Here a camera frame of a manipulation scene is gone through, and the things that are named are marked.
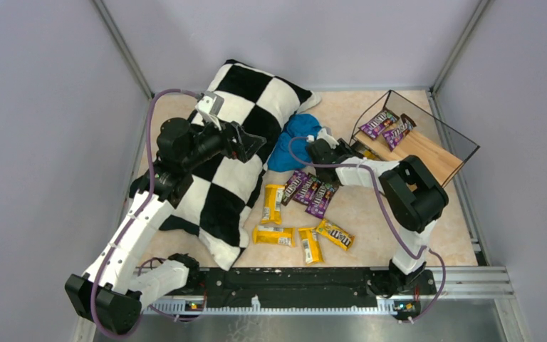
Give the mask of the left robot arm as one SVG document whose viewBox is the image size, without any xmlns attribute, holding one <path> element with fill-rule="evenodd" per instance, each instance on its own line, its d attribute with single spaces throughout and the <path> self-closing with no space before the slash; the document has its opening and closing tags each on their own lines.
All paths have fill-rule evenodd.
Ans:
<svg viewBox="0 0 547 342">
<path fill-rule="evenodd" d="M 217 155 L 246 163 L 265 144 L 266 138 L 247 133 L 236 122 L 207 121 L 195 130 L 184 118 L 165 121 L 157 136 L 157 158 L 138 180 L 126 218 L 84 273 L 70 275 L 65 283 L 76 313 L 109 338 L 134 333 L 149 305 L 185 287 L 198 270 L 192 258 L 175 256 L 134 275 L 156 231 L 192 184 L 192 171 Z"/>
</svg>

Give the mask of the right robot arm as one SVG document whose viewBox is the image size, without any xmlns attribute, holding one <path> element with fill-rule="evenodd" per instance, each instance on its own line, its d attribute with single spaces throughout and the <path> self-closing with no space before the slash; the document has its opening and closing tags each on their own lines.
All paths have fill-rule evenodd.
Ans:
<svg viewBox="0 0 547 342">
<path fill-rule="evenodd" d="M 443 186 L 415 155 L 377 161 L 350 154 L 344 142 L 308 137 L 306 151 L 322 180 L 372 189 L 398 243 L 388 272 L 374 290 L 383 296 L 416 287 L 426 264 L 430 235 L 449 198 Z"/>
</svg>

